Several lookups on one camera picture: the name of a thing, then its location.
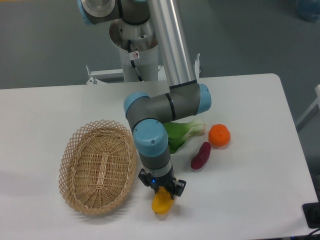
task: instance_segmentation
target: white stand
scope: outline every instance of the white stand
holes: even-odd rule
[[[317,98],[310,104],[304,113],[295,122],[296,131],[299,133],[310,120],[319,112],[320,109],[320,85],[315,87]]]
[[[89,80],[86,82],[87,85],[91,84],[107,84],[107,83],[121,83],[119,78],[124,77],[124,72],[122,69],[104,70],[104,71],[90,71],[89,67],[86,66],[88,72]],[[200,77],[200,53],[197,54],[194,61],[194,71],[197,81]],[[163,65],[158,66],[158,81],[166,81],[166,72]]]

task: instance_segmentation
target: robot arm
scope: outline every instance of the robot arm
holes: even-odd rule
[[[114,2],[112,0],[79,1],[82,2],[83,10],[87,9],[83,2],[95,2],[110,6],[109,11]],[[145,186],[151,187],[155,192],[159,187],[164,187],[174,199],[175,196],[181,196],[186,182],[177,180],[174,176],[168,135],[163,124],[207,111],[211,107],[211,95],[204,84],[197,83],[177,0],[118,0],[116,2],[111,13],[118,11],[118,17],[122,18],[126,24],[144,24],[149,19],[149,15],[152,18],[170,92],[155,97],[149,97],[144,92],[135,92],[126,98],[124,111],[143,164],[138,177]],[[97,17],[96,14],[95,18],[110,20],[110,16]]]

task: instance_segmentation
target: wicker basket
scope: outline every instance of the wicker basket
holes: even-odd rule
[[[127,196],[137,153],[130,131],[115,121],[81,127],[68,143],[60,167],[65,202],[84,214],[103,214]]]

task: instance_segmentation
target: white metal frame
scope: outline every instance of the white metal frame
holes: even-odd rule
[[[319,112],[320,110],[320,85],[315,87],[316,99],[310,104],[310,106],[304,111],[304,113],[295,122],[296,131],[299,133],[310,120]]]

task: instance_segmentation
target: toy orange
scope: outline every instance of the toy orange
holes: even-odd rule
[[[229,143],[231,134],[223,124],[213,125],[209,131],[209,142],[217,147],[225,146]]]

